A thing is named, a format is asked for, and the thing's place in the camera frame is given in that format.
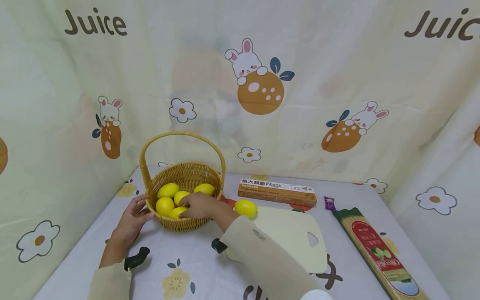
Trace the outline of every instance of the orange fruit illustration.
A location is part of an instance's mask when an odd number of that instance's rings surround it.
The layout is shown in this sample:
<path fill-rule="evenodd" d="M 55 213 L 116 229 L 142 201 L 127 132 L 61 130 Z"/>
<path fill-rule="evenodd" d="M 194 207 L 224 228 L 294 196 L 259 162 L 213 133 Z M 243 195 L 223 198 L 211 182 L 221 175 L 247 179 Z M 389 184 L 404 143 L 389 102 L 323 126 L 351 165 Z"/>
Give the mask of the orange fruit illustration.
<path fill-rule="evenodd" d="M 121 130 L 119 126 L 113 126 L 112 121 L 105 121 L 102 126 L 102 148 L 108 158 L 120 157 Z"/>
<path fill-rule="evenodd" d="M 355 123 L 347 126 L 345 121 L 338 122 L 322 140 L 322 149 L 334 153 L 350 150 L 360 141 L 359 129 Z"/>
<path fill-rule="evenodd" d="M 477 128 L 477 131 L 475 131 L 475 136 L 473 138 L 473 141 L 480 146 L 480 126 Z"/>
<path fill-rule="evenodd" d="M 260 76 L 256 72 L 246 76 L 247 82 L 238 88 L 238 98 L 243 109 L 255 115 L 266 115 L 282 104 L 283 83 L 272 72 Z"/>
<path fill-rule="evenodd" d="M 8 163 L 8 149 L 7 144 L 0 138 L 0 174 L 5 170 Z"/>

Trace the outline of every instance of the bunny cartoon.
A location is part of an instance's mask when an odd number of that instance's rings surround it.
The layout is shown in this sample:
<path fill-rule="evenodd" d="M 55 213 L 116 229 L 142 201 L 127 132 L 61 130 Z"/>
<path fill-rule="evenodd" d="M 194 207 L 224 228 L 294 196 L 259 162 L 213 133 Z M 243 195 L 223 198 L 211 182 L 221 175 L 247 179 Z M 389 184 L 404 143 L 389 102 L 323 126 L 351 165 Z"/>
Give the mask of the bunny cartoon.
<path fill-rule="evenodd" d="M 228 49 L 225 52 L 225 58 L 233 64 L 238 85 L 244 85 L 247 82 L 247 74 L 251 72 L 257 72 L 260 76 L 268 72 L 267 67 L 262 65 L 258 56 L 253 52 L 253 44 L 249 38 L 243 40 L 241 49 L 240 53 L 235 49 Z"/>
<path fill-rule="evenodd" d="M 113 103 L 109 103 L 107 98 L 104 96 L 98 97 L 98 102 L 100 103 L 100 117 L 102 119 L 102 126 L 107 125 L 106 121 L 111 121 L 113 126 L 120 126 L 120 106 L 122 101 L 120 99 L 115 99 Z"/>
<path fill-rule="evenodd" d="M 376 112 L 378 104 L 374 101 L 370 101 L 367 103 L 367 107 L 362 110 L 361 112 L 357 113 L 349 120 L 345 121 L 345 125 L 351 126 L 353 124 L 357 124 L 359 129 L 360 135 L 366 135 L 367 130 L 372 127 L 378 119 L 385 118 L 388 115 L 388 110 L 380 110 Z"/>

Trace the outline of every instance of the cutting board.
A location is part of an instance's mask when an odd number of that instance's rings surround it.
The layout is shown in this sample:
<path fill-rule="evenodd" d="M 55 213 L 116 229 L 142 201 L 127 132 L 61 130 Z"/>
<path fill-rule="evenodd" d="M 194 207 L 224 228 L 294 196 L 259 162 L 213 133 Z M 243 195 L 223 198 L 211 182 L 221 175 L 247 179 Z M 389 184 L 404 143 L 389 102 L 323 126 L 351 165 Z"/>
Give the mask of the cutting board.
<path fill-rule="evenodd" d="M 258 215 L 252 220 L 255 225 L 280 246 L 287 250 L 308 273 L 321 274 L 327 270 L 327 251 L 320 228 L 315 219 L 308 214 L 291 210 L 258 207 Z M 318 239 L 311 246 L 309 233 Z M 241 262 L 230 249 L 226 250 L 228 258 Z"/>

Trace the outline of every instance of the yellow flower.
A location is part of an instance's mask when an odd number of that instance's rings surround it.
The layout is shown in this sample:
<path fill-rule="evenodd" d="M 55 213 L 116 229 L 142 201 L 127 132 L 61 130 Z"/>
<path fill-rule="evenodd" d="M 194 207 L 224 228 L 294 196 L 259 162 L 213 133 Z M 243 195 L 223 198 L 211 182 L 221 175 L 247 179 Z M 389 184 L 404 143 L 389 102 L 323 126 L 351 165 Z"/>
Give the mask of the yellow flower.
<path fill-rule="evenodd" d="M 268 175 L 252 175 L 252 179 L 267 181 Z"/>
<path fill-rule="evenodd" d="M 395 243 L 391 239 L 386 238 L 384 239 L 384 242 L 390 248 L 390 250 L 392 250 L 394 254 L 400 253 L 400 250 L 395 246 Z"/>
<path fill-rule="evenodd" d="M 125 183 L 120 191 L 117 193 L 118 197 L 131 197 L 133 192 L 137 190 L 137 187 L 131 183 Z"/>
<path fill-rule="evenodd" d="M 183 298 L 187 292 L 187 284 L 190 281 L 190 275 L 183 273 L 181 269 L 175 269 L 172 275 L 165 277 L 162 282 L 163 297 L 167 300 Z"/>

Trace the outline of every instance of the person's left hand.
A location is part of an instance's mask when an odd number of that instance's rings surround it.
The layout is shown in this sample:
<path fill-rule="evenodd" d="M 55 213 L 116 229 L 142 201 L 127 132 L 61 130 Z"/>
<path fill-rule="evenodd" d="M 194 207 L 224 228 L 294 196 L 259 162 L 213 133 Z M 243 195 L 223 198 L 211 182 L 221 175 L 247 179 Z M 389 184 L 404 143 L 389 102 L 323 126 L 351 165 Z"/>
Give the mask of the person's left hand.
<path fill-rule="evenodd" d="M 154 217 L 154 214 L 145 207 L 147 198 L 147 195 L 140 195 L 128 204 L 110 240 L 121 243 L 126 248 L 131 246 L 143 225 Z"/>

